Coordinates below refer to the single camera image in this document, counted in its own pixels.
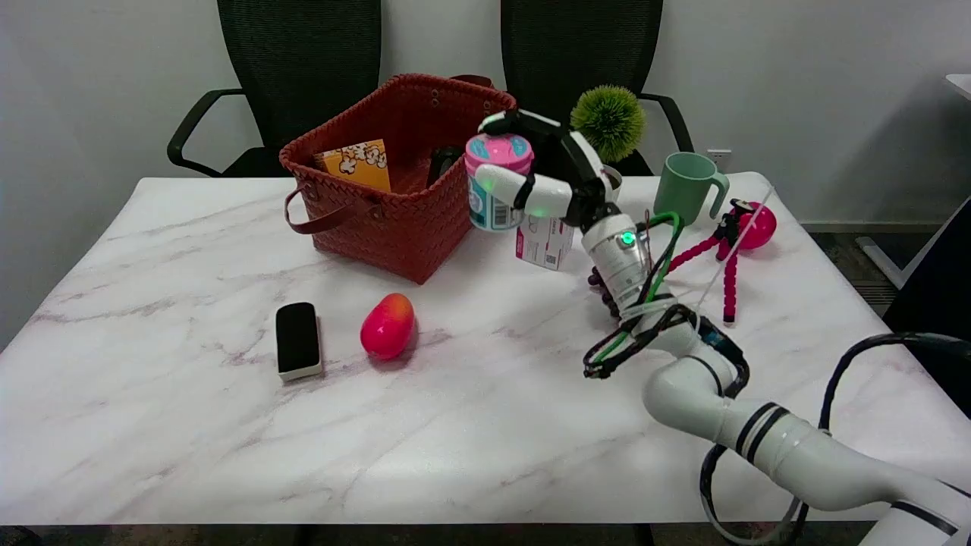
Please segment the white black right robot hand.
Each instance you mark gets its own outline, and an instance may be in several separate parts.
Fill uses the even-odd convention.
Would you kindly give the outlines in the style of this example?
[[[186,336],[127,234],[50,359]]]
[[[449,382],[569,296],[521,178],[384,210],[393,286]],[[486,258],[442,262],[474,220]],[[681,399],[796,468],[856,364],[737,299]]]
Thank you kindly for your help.
[[[479,131],[492,137],[520,136],[532,148],[532,163],[524,175],[498,165],[476,169],[476,182],[500,202],[525,215],[558,218],[583,233],[620,214],[603,163],[578,131],[523,108],[483,118]]]

